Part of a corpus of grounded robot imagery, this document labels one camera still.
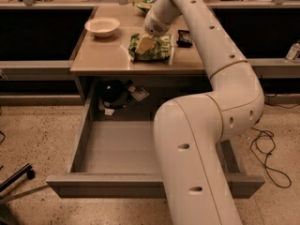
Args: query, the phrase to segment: white robotic arm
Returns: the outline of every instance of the white robotic arm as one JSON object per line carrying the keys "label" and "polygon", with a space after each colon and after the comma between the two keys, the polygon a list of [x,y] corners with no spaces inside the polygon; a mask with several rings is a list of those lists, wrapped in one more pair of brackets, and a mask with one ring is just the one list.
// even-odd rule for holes
{"label": "white robotic arm", "polygon": [[155,118],[157,159],[174,225],[241,224],[216,144],[242,134],[263,113],[263,90],[246,57],[203,0],[157,0],[145,19],[161,36],[183,15],[213,91],[177,97]]}

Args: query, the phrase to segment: speckled floor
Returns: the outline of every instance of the speckled floor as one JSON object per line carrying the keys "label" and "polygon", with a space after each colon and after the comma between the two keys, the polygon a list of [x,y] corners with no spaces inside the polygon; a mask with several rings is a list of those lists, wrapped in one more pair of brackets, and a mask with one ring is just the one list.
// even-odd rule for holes
{"label": "speckled floor", "polygon": [[[6,139],[0,144],[0,167],[3,165],[0,182],[26,163],[32,164],[36,178],[21,178],[0,196],[43,186],[48,175],[67,170],[69,150],[74,144],[81,113],[80,106],[2,107],[0,130]],[[262,175],[266,181],[250,199],[235,199],[243,224],[300,224],[300,107],[287,110],[266,105],[256,128],[274,132],[277,148],[268,164],[288,174],[292,186],[275,186],[251,153],[250,144],[258,131],[251,129],[235,138],[247,173]],[[270,148],[270,141],[262,139],[261,147]],[[282,175],[273,175],[281,185],[288,184]],[[164,199],[60,199],[47,188],[8,202],[7,207],[19,224],[28,225],[172,224]]]}

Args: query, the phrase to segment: bowl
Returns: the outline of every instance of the bowl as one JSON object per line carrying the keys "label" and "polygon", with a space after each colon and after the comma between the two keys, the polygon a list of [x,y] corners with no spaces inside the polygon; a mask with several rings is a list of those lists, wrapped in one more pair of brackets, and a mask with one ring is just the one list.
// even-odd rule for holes
{"label": "bowl", "polygon": [[98,38],[108,38],[113,35],[120,22],[115,18],[98,17],[85,23],[85,29]]}

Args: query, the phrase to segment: drawer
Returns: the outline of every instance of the drawer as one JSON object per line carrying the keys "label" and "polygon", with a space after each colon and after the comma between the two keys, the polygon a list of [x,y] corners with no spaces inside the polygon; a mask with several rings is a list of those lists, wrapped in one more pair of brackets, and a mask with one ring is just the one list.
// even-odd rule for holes
{"label": "drawer", "polygon": [[[98,107],[99,85],[116,79],[132,80],[149,96],[133,98],[125,108],[105,115]],[[51,175],[47,183],[62,198],[165,197],[152,135],[155,113],[170,98],[210,90],[209,81],[199,75],[95,77],[67,173]]]}

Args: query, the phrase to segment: open drawer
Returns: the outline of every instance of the open drawer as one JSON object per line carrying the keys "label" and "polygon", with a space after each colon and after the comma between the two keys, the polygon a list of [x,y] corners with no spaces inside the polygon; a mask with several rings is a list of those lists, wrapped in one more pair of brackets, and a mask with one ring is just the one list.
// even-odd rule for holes
{"label": "open drawer", "polygon": [[[113,115],[105,115],[98,106],[99,85],[115,79],[132,80],[149,96],[133,98]],[[199,75],[95,77],[67,173],[51,175],[47,183],[62,198],[165,197],[153,141],[156,111],[170,98],[210,90],[209,81]],[[234,197],[249,197],[263,184],[261,177],[247,176],[229,142],[218,144],[217,151]]]}

